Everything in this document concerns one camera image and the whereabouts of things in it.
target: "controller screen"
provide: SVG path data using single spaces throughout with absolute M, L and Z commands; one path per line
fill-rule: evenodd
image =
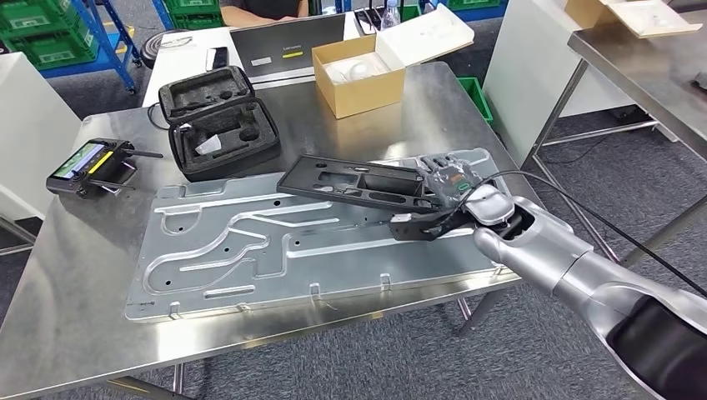
M 74 171 L 79 172 L 86 167 L 103 149 L 102 144 L 86 143 L 79 148 L 52 176 L 69 179 Z

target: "black cable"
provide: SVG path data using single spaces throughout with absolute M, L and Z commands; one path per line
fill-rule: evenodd
M 593 145 L 592 145 L 590 148 L 588 148 L 585 152 L 583 152 L 582 154 L 580 154 L 578 157 L 572 158 L 571 160 L 566 160 L 566 161 L 543 160 L 543 163 L 546 163 L 546 164 L 571 164 L 571 163 L 574 163 L 574 162 L 579 161 L 579 160 L 581 160 L 582 158 L 584 158 L 584 156 L 586 156 L 587 154 L 589 154 L 589 152 L 591 152 L 592 150 L 594 150 L 594 148 L 596 148 L 597 146 L 599 146 L 601 143 L 603 143 L 603 142 L 604 142 L 606 139 L 608 139 L 608 138 L 609 138 L 609 135 L 604 136 L 601 140 L 599 140 L 597 143 L 593 144 Z
M 481 182 L 479 182 L 479 183 L 477 183 L 476 185 L 474 185 L 474 187 L 472 187 L 471 189 L 469 189 L 469 190 L 464 194 L 464 196 L 463 196 L 462 199 L 459 201 L 459 203 L 457 203 L 457 205 L 456 205 L 456 207 L 454 208 L 453 212 L 450 213 L 450 214 L 442 221 L 442 223 L 441 223 L 440 225 L 446 223 L 446 222 L 452 217 L 452 214 L 454 214 L 454 213 L 456 213 L 457 211 L 459 211 L 459 209 L 466 203 L 466 201 L 469 200 L 469 196 L 471 196 L 471 194 L 474 193 L 474 191 L 476 191 L 476 189 L 480 188 L 482 185 L 485 185 L 486 183 L 489 183 L 489 182 L 493 181 L 495 178 L 502 177 L 503 175 L 525 175 L 526 177 L 533 178 L 533 179 L 535 179 L 535 180 L 537 180 L 537 181 L 540 181 L 540 182 L 544 183 L 545 185 L 549 186 L 550 188 L 553 188 L 555 191 L 557 191 L 558 193 L 562 194 L 563 196 L 565 196 L 566 198 L 568 198 L 569 200 L 571 200 L 572 203 L 577 204 L 577 206 L 579 206 L 580 208 L 584 209 L 587 213 L 591 214 L 594 218 L 597 218 L 598 220 L 600 220 L 604 225 L 606 225 L 607 227 L 611 228 L 611 230 L 613 230 L 614 232 L 618 233 L 622 238 L 626 239 L 626 240 L 629 241 L 631 244 L 633 244 L 634 246 L 636 246 L 637 248 L 639 248 L 643 253 L 648 254 L 651 258 L 653 258 L 655 261 L 657 261 L 660 265 L 662 265 L 663 267 L 667 268 L 667 269 L 668 269 L 669 271 L 671 271 L 675 276 L 677 276 L 678 278 L 682 279 L 685 283 L 687 283 L 688 285 L 690 285 L 695 291 L 697 291 L 697 293 L 699 293 L 699 294 L 701 294 L 702 296 L 704 296 L 704 297 L 707 298 L 707 291 L 705 291 L 700 285 L 698 285 L 697 283 L 695 283 L 692 279 L 686 277 L 680 270 L 678 270 L 677 268 L 675 268 L 675 267 L 673 267 L 672 265 L 670 265 L 669 262 L 665 261 L 665 260 L 664 260 L 663 258 L 661 258 L 658 254 L 655 254 L 654 252 L 652 252 L 649 248 L 647 248 L 646 246 L 644 246 L 643 244 L 641 244 L 641 243 L 640 243 L 639 241 L 637 241 L 636 239 L 632 238 L 628 233 L 622 231 L 621 229 L 619 229 L 618 227 L 616 227 L 613 223 L 607 221 L 606 218 L 602 217 L 602 216 L 599 215 L 596 211 L 594 211 L 594 210 L 592 210 L 591 208 L 589 208 L 589 207 L 585 206 L 584 204 L 582 204 L 580 201 L 578 201 L 576 198 L 572 197 L 572 196 L 571 196 L 569 193 L 567 193 L 566 191 L 564 191 L 564 190 L 560 189 L 559 187 L 555 186 L 552 182 L 550 182 L 550 181 L 544 179 L 543 177 L 539 177 L 539 176 L 537 176 L 537 175 L 535 175 L 534 173 L 531 173 L 531 172 L 518 171 L 518 170 L 508 170 L 508 171 L 497 172 L 497 173 L 494 173 L 494 174 L 492 174 L 492 175 L 490 175 L 490 176 L 484 178 Z
M 153 120 L 153 110 L 154 108 L 159 104 L 159 102 L 154 103 L 152 106 L 148 107 L 148 119 L 150 120 L 150 123 L 157 129 L 161 129 L 163 131 L 168 131 L 169 127 L 160 127 L 156 122 Z

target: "robotic arm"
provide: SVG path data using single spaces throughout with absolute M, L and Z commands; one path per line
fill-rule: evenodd
M 473 180 L 462 169 L 465 179 L 455 177 L 442 164 L 447 163 L 432 166 L 428 175 L 438 196 L 441 188 L 459 194 L 459 182 L 466 186 Z M 707 300 L 597 255 L 567 223 L 528 199 L 483 185 L 451 214 L 405 214 L 389 226 L 400 240 L 434 240 L 470 223 L 483 255 L 572 309 L 648 393 L 668 400 L 707 399 Z

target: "laptop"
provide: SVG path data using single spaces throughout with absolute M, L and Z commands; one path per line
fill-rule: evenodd
M 312 67 L 312 48 L 341 42 L 345 14 L 307 17 L 231 32 L 249 78 Z

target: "green crate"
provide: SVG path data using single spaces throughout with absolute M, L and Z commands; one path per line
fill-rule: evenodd
M 418 4 L 403 6 L 403 15 L 400 16 L 400 22 L 404 23 L 420 15 L 422 15 L 422 11 L 420 11 Z
M 20 38 L 62 31 L 80 20 L 69 0 L 0 1 L 0 37 Z
M 170 15 L 221 13 L 218 0 L 163 0 Z
M 486 103 L 484 98 L 484 93 L 481 92 L 481 85 L 479 85 L 479 80 L 475 77 L 458 77 L 459 83 L 461 83 L 464 91 L 469 95 L 471 101 L 474 102 L 476 108 L 479 109 L 481 116 L 484 117 L 484 121 L 487 123 L 492 123 L 494 121 L 494 116 L 491 115 L 491 110 L 489 105 Z
M 452 11 L 473 10 L 475 8 L 498 7 L 501 0 L 448 0 L 447 8 Z
M 182 29 L 207 29 L 220 28 L 223 26 L 221 12 L 212 12 L 209 14 L 171 14 L 172 24 L 175 28 Z
M 89 63 L 98 56 L 98 40 L 85 25 L 70 31 L 13 37 L 6 44 L 10 50 L 25 53 L 27 59 L 40 71 Z

